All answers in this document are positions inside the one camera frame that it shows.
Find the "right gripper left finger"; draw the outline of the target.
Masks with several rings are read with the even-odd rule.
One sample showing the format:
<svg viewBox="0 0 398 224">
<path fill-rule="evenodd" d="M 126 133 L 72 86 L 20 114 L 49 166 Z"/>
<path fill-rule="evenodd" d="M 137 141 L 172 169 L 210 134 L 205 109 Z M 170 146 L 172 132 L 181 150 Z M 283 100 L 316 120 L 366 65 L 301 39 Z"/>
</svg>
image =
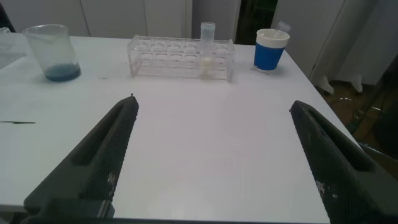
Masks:
<svg viewBox="0 0 398 224">
<path fill-rule="evenodd" d="M 132 95 L 117 102 L 25 198 L 24 208 L 38 213 L 53 199 L 112 201 L 138 110 Z"/>
</svg>

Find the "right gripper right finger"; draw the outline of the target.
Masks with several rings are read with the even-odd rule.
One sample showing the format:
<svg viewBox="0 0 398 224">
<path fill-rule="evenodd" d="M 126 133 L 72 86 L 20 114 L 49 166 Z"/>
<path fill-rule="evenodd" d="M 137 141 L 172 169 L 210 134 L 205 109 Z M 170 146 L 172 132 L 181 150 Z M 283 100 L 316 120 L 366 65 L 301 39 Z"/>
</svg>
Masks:
<svg viewBox="0 0 398 224">
<path fill-rule="evenodd" d="M 397 180 L 312 106 L 290 113 L 331 223 L 397 223 Z"/>
</svg>

